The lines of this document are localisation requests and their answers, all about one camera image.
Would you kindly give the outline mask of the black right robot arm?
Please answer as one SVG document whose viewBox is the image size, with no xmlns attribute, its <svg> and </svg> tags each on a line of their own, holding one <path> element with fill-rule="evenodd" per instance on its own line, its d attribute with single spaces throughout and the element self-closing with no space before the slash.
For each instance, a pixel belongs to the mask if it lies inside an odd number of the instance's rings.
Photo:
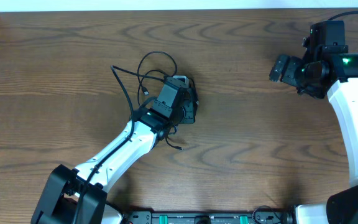
<svg viewBox="0 0 358 224">
<path fill-rule="evenodd" d="M 278 56 L 269 79 L 298 94 L 327 98 L 337 116 L 349 164 L 349 185 L 320 204 L 297 205 L 285 223 L 358 223 L 358 54 L 350 54 L 343 21 L 313 24 L 302 58 Z"/>
</svg>

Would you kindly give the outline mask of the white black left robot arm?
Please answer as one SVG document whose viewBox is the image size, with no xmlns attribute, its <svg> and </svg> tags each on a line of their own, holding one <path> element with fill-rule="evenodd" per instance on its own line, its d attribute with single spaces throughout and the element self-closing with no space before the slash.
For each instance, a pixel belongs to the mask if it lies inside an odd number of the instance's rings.
<svg viewBox="0 0 358 224">
<path fill-rule="evenodd" d="M 192 79 L 175 75 L 164 80 L 158 97 L 133 112 L 126 127 L 102 151 L 69 169 L 56 167 L 48 177 L 32 223 L 120 223 L 122 214 L 107 204 L 117 180 L 159 141 L 175 134 L 179 124 L 193 124 L 199 104 Z"/>
</svg>

